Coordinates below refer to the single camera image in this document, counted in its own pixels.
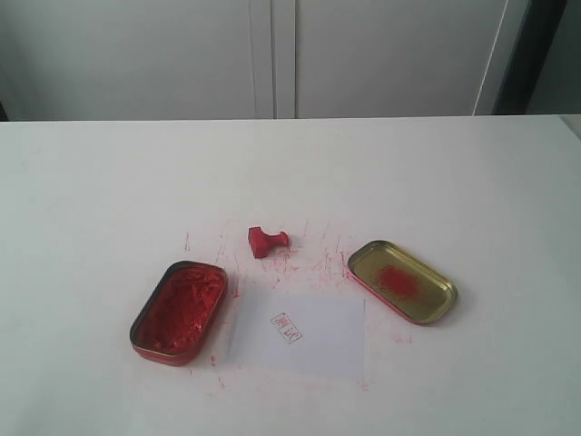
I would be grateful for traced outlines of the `red plastic stamp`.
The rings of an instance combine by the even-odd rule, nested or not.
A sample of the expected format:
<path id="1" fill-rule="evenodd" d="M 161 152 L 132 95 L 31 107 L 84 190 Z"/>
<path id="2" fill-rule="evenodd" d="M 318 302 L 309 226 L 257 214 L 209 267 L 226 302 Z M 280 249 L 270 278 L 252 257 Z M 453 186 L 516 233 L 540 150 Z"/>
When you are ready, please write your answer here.
<path id="1" fill-rule="evenodd" d="M 248 242 L 255 259 L 266 258 L 269 253 L 278 247 L 289 247 L 290 238 L 285 232 L 268 234 L 260 226 L 248 230 Z"/>

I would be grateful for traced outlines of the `red ink pad tin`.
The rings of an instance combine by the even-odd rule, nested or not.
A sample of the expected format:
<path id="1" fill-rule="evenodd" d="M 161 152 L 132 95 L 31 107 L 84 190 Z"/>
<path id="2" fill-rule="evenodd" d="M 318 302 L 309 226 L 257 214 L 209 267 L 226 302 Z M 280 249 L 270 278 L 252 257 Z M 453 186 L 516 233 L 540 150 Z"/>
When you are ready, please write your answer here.
<path id="1" fill-rule="evenodd" d="M 134 320 L 129 338 L 142 358 L 184 366 L 200 353 L 228 291 L 219 266 L 173 263 Z"/>

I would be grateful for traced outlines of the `white paper sheet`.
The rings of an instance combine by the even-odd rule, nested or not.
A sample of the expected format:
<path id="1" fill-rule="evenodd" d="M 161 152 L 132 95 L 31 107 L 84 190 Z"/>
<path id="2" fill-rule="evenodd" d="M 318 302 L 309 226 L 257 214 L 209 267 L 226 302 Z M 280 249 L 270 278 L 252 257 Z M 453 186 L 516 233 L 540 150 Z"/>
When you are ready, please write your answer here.
<path id="1" fill-rule="evenodd" d="M 364 322 L 365 302 L 357 296 L 248 291 L 235 316 L 227 362 L 360 379 Z"/>

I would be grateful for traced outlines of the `gold tin lid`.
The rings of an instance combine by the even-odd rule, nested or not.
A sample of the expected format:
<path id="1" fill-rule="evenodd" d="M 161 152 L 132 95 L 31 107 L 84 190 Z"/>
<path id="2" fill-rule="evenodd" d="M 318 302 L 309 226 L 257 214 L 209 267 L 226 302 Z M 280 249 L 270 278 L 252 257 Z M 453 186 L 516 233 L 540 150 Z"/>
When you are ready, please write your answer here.
<path id="1" fill-rule="evenodd" d="M 392 242 L 366 243 L 349 257 L 347 267 L 363 287 L 417 325 L 437 322 L 458 299 L 451 280 Z"/>

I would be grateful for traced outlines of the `white cabinet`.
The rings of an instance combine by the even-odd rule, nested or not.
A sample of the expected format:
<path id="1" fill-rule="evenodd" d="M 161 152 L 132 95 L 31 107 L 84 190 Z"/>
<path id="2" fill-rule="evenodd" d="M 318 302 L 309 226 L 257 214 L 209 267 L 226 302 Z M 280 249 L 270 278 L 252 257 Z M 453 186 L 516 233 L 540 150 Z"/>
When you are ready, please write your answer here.
<path id="1" fill-rule="evenodd" d="M 525 1 L 4 1 L 16 121 L 490 114 Z"/>

